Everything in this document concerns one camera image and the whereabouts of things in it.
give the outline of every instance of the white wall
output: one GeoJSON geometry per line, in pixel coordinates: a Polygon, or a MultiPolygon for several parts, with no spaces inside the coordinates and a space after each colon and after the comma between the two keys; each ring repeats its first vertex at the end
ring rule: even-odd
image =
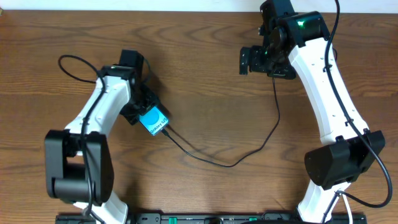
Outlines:
{"type": "MultiPolygon", "coordinates": [[[[335,12],[334,0],[291,0],[297,12],[335,12]]],[[[258,11],[264,0],[1,0],[3,9],[258,11]]],[[[398,0],[340,0],[342,12],[398,13],[398,0]]]]}

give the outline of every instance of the tabletop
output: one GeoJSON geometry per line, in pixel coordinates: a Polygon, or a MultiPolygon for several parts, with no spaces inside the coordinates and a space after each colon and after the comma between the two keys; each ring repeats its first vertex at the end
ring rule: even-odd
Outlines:
{"type": "MultiPolygon", "coordinates": [[[[324,14],[331,29],[335,15],[324,14]]],[[[0,17],[0,222],[53,223],[77,208],[45,189],[44,137],[80,112],[94,86],[61,72],[57,59],[77,55],[96,68],[117,63],[122,49],[138,50],[154,73],[175,132],[196,156],[232,164],[257,149],[277,121],[272,80],[239,75],[239,51],[261,45],[259,13],[5,11],[0,17]]],[[[371,130],[382,130],[381,152],[398,185],[398,15],[342,14],[334,46],[346,87],[371,130]]],[[[95,79],[80,62],[72,74],[95,79]]],[[[321,147],[317,122],[303,85],[276,80],[280,124],[265,148],[226,169],[196,161],[163,135],[119,116],[108,138],[114,191],[135,211],[262,213],[293,210],[308,174],[304,154],[321,147]]],[[[379,166],[347,190],[381,202],[387,192],[379,166]]],[[[396,223],[398,194],[381,209],[350,200],[368,223],[396,223]]],[[[344,212],[339,201],[335,212],[344,212]]]]}

